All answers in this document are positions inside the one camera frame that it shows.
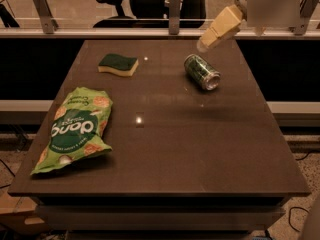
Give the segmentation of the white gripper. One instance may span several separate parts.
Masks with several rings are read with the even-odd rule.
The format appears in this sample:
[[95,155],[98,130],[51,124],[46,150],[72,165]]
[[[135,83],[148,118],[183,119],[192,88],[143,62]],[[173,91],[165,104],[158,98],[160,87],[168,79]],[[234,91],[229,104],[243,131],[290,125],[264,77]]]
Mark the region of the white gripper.
[[197,42],[199,52],[205,53],[222,41],[235,36],[244,19],[248,27],[294,27],[300,16],[300,0],[235,0],[225,7]]

